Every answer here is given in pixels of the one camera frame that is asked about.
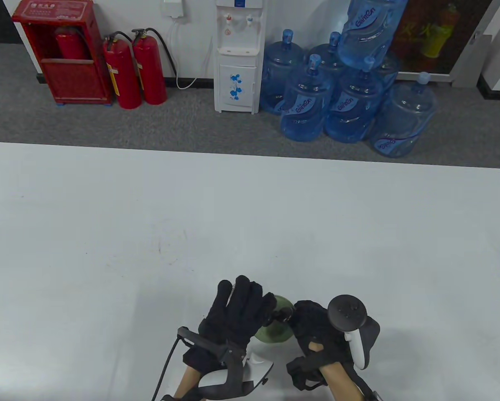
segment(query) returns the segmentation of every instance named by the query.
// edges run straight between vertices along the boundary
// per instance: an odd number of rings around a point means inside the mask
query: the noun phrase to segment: table surface
[[[386,401],[500,401],[500,170],[0,143],[0,401],[149,400],[239,274],[362,299]],[[250,348],[246,401],[329,397],[292,387],[296,341]]]

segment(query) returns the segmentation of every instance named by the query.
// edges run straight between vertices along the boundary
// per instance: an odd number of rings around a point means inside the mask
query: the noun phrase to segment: water dispenser
[[[267,0],[215,0],[215,110],[259,111]]]

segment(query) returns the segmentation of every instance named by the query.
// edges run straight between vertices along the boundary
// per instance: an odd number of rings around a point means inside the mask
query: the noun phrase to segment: fire extinguisher box
[[[57,103],[112,103],[91,0],[22,0],[21,23]]]

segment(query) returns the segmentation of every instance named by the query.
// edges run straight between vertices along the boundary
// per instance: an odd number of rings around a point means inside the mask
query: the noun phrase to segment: power outlet
[[[163,15],[172,18],[183,17],[183,0],[163,0]]]

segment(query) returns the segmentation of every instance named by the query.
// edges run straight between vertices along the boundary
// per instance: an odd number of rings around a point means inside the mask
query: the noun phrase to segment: red box
[[[13,21],[23,26],[57,103],[112,103],[93,5],[91,0],[22,0],[14,12]],[[91,60],[63,57],[56,38],[60,27],[74,28]]]

